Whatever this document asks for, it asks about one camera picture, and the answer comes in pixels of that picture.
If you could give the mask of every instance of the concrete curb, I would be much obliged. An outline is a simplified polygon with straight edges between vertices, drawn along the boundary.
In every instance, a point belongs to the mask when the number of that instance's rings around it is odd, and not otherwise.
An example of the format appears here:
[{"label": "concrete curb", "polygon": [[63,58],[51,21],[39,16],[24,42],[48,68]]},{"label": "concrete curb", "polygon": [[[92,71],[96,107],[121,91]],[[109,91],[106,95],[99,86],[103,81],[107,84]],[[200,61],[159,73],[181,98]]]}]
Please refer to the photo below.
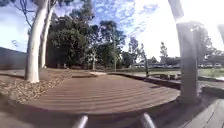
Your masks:
[{"label": "concrete curb", "polygon": [[[144,82],[149,82],[153,84],[158,84],[164,87],[168,88],[173,88],[180,90],[181,89],[181,83],[180,82],[171,82],[167,80],[161,80],[161,79],[156,79],[156,78],[146,78],[146,77],[141,77],[141,76],[133,76],[133,75],[128,75],[128,74],[123,74],[123,73],[108,73],[108,75],[120,75],[128,78],[132,78],[135,80],[142,80]],[[221,99],[224,99],[224,89],[217,88],[217,87],[212,87],[212,86],[204,86],[201,87],[201,92],[204,94],[208,94],[214,97],[218,97]]]},{"label": "concrete curb", "polygon": [[165,86],[168,88],[173,88],[180,90],[181,83],[180,82],[171,82],[167,80],[161,80],[161,79],[156,79],[156,78],[146,78],[146,77],[141,77],[141,76],[133,76],[133,75],[128,75],[128,74],[123,74],[123,73],[107,73],[108,75],[120,75],[136,80],[143,80],[145,82],[153,83],[153,84],[158,84],[161,86]]}]

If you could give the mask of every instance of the dirt ground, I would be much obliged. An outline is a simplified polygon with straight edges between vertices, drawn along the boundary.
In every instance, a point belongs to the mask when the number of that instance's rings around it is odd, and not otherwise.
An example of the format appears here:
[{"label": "dirt ground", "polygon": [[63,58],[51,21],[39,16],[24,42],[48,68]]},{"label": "dirt ground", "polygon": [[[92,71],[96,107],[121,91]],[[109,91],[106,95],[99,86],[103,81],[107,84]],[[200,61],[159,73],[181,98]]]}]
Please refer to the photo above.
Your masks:
[{"label": "dirt ground", "polygon": [[72,74],[89,75],[87,72],[67,69],[42,69],[40,82],[31,84],[24,80],[24,70],[0,70],[0,93],[19,102],[40,96],[43,92],[59,85]]}]

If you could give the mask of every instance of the pole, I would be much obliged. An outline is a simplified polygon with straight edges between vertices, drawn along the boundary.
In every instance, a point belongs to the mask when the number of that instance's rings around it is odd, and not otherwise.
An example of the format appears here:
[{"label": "pole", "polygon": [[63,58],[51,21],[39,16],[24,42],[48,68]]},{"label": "pole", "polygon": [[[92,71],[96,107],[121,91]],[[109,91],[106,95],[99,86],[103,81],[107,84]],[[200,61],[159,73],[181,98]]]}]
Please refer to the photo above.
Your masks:
[{"label": "pole", "polygon": [[116,72],[117,71],[117,67],[116,67],[116,65],[117,65],[117,60],[116,60],[116,42],[115,42],[115,39],[114,39],[114,33],[115,31],[114,31],[114,28],[113,28],[113,42],[114,42],[114,72]]}]

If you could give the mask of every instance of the walkway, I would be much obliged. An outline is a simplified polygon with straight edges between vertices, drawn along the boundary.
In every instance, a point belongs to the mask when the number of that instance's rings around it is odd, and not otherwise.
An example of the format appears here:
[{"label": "walkway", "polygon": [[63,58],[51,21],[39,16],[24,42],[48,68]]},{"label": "walkway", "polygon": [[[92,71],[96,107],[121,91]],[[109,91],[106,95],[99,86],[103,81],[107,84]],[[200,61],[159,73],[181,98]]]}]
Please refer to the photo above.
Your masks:
[{"label": "walkway", "polygon": [[178,95],[175,89],[122,76],[73,76],[29,104],[72,114],[114,114],[151,108]]}]

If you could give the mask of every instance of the paved path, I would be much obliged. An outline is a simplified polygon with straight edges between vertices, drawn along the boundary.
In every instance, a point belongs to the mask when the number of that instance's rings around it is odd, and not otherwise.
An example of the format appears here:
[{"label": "paved path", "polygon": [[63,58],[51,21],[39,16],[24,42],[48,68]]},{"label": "paved path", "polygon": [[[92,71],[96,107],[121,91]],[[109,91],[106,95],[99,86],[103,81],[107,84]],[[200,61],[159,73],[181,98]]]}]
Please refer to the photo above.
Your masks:
[{"label": "paved path", "polygon": [[224,128],[224,99],[206,97],[201,104],[164,113],[161,128]]},{"label": "paved path", "polygon": [[46,110],[73,114],[130,112],[170,102],[175,89],[114,75],[72,78],[29,104]]}]

